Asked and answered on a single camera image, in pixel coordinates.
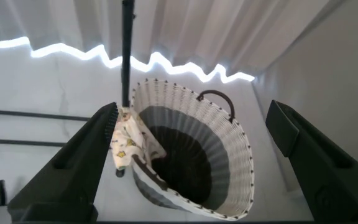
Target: pleated curtain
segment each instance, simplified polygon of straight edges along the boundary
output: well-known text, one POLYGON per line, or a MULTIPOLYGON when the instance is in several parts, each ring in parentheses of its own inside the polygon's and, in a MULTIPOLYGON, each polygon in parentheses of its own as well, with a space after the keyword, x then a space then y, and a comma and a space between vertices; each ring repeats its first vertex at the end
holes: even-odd
MULTIPOLYGON (((329 0, 137 0, 132 55, 160 52, 205 73, 258 74, 321 14, 329 0)), ((64 43, 121 55, 121 0, 0 0, 0 40, 26 36, 34 50, 64 43)))

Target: bright light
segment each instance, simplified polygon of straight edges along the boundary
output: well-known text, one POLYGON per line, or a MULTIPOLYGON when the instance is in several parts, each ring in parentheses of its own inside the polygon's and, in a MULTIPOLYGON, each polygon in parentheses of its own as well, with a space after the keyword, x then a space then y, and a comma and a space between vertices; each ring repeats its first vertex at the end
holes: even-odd
MULTIPOLYGON (((17 47, 26 44, 27 45, 30 44, 29 38, 20 37, 14 40, 0 41, 0 48, 17 47)), ((118 67, 122 63, 121 56, 110 60, 106 53, 106 50, 104 49, 104 45, 102 44, 97 47, 94 47, 88 52, 82 52, 74 47, 67 46, 63 43, 52 44, 47 47, 31 51, 31 56, 34 58, 40 58, 55 52, 65 52, 81 60, 89 60, 93 57, 100 56, 104 65, 107 66, 108 68, 118 67)), ((254 80, 254 77, 252 75, 248 75, 242 72, 237 72, 236 74, 227 77, 226 69, 220 64, 217 64, 215 69, 209 74, 205 74, 203 69, 200 68, 200 66, 191 62, 185 65, 174 67, 172 66, 170 61, 166 59, 164 56, 162 56, 162 54, 160 54, 159 52, 152 53, 149 64, 144 64, 138 61, 135 57, 131 56, 132 67, 142 72, 149 72, 153 68, 154 64, 156 63, 160 64, 165 69, 165 71, 167 71, 167 73, 170 75, 178 75, 186 72, 191 72, 194 73, 202 82, 210 81, 218 73, 221 75, 221 81, 223 83, 228 83, 237 79, 243 79, 250 82, 254 80)))

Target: cloth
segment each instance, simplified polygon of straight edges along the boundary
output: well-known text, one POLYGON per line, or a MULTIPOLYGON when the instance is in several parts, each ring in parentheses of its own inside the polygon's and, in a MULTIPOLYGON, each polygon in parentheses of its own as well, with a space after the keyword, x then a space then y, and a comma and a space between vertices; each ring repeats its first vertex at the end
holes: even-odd
POLYGON ((129 166, 134 154, 143 158, 149 166, 151 166, 152 159, 167 155, 134 110, 120 107, 118 112, 110 143, 117 169, 122 170, 129 166))

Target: black horizontal bar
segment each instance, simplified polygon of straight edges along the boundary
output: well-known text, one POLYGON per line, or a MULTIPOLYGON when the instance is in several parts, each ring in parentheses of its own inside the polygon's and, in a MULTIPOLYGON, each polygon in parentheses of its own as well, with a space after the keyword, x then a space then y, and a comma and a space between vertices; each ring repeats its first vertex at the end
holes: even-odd
POLYGON ((42 141, 24 141, 24 140, 0 139, 0 144, 14 144, 14 145, 23 145, 23 146, 63 147, 66 143, 64 143, 64 142, 42 142, 42 141))
POLYGON ((2 111, 2 110, 0 110, 0 115, 26 116, 26 117, 33 117, 33 118, 66 119, 72 121, 88 121, 90 119, 90 118, 79 117, 79 116, 65 116, 65 115, 56 115, 56 114, 28 113, 28 112, 2 111))

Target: white and gray basket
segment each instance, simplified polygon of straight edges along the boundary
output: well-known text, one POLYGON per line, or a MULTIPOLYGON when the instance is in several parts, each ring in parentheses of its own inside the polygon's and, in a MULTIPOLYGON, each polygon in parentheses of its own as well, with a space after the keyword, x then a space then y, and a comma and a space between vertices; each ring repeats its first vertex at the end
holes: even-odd
POLYGON ((254 165, 231 100, 215 90, 197 94, 157 79, 138 83, 132 93, 132 109, 168 154, 152 167, 134 156, 143 196, 162 207, 222 220, 246 216, 254 202, 254 165), (231 113, 205 99, 208 93, 223 97, 231 113))

